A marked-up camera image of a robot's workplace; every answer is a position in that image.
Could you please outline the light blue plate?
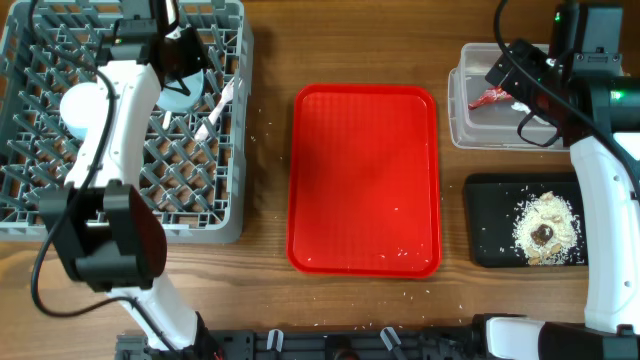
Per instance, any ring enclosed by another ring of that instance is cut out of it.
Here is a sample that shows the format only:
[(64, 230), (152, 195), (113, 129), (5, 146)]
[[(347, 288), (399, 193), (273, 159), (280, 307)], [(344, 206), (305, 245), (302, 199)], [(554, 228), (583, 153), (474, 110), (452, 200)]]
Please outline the light blue plate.
[(201, 98), (204, 85), (202, 70), (181, 80), (169, 82), (160, 92), (156, 105), (162, 110), (174, 113), (189, 112)]

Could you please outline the red snack wrapper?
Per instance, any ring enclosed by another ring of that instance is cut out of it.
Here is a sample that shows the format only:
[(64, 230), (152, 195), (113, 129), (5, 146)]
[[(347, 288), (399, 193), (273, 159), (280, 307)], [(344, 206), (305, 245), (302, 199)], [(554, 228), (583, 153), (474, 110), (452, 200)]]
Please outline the red snack wrapper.
[(470, 111), (477, 108), (494, 104), (501, 101), (511, 100), (512, 96), (501, 86), (495, 86), (487, 89), (478, 99), (468, 104)]

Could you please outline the white plastic fork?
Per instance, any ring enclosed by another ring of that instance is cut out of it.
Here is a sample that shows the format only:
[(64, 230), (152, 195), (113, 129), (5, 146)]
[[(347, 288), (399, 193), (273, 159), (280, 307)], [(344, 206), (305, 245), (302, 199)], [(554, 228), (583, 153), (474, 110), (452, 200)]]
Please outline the white plastic fork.
[(219, 116), (222, 114), (224, 107), (233, 100), (235, 93), (235, 84), (236, 80), (235, 78), (233, 78), (223, 88), (220, 96), (220, 101), (209, 114), (207, 121), (204, 122), (195, 133), (194, 139), (197, 142), (202, 142), (209, 138), (209, 130), (207, 126), (213, 126), (218, 120)]

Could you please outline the light blue bowl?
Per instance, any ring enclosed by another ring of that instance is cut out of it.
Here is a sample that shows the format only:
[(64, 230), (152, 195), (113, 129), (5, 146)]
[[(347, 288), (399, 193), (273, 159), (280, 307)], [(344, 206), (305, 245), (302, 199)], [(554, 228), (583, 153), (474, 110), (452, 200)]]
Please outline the light blue bowl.
[(69, 133), (84, 141), (94, 126), (104, 124), (108, 105), (104, 86), (92, 82), (79, 83), (63, 95), (60, 116)]

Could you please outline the white napkin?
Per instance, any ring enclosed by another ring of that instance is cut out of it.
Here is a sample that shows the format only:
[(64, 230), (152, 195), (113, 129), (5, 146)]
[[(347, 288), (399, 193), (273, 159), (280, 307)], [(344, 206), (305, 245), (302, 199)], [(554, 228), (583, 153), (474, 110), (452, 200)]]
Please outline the white napkin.
[[(529, 115), (531, 113), (530, 108), (526, 104), (524, 104), (522, 102), (518, 102), (518, 101), (514, 102), (511, 105), (511, 108), (513, 110), (515, 110), (515, 111), (523, 112), (526, 115)], [(533, 116), (533, 120), (535, 120), (536, 122), (538, 122), (539, 124), (541, 124), (543, 126), (549, 126), (549, 123), (547, 121), (543, 120), (541, 117), (539, 117), (537, 115)]]

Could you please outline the white plastic spoon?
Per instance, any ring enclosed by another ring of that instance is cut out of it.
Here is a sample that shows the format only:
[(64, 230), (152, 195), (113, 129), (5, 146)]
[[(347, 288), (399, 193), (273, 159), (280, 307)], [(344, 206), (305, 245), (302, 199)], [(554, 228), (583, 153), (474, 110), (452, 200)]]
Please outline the white plastic spoon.
[(172, 112), (166, 111), (163, 117), (162, 128), (168, 130), (172, 120)]

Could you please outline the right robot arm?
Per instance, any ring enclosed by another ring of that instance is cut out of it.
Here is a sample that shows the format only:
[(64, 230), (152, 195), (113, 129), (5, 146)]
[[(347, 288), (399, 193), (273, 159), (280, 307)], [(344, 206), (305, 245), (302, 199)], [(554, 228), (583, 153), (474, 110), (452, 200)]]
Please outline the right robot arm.
[(501, 42), (487, 73), (569, 149), (583, 201), (589, 286), (581, 324), (476, 316), (478, 356), (639, 355), (639, 82), (622, 72), (622, 19), (619, 5), (564, 2), (547, 50), (523, 39)]

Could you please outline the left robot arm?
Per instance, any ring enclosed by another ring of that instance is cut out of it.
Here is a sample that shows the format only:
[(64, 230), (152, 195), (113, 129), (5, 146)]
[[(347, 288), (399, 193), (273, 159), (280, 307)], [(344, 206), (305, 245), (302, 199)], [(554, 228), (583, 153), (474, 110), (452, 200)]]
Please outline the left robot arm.
[(210, 66), (174, 1), (125, 1), (93, 61), (95, 75), (67, 90), (60, 113), (88, 129), (63, 185), (39, 213), (68, 277), (123, 306), (157, 359), (220, 359), (223, 348), (184, 303), (165, 266), (165, 231), (139, 191), (151, 112), (166, 91), (188, 95), (186, 79)]

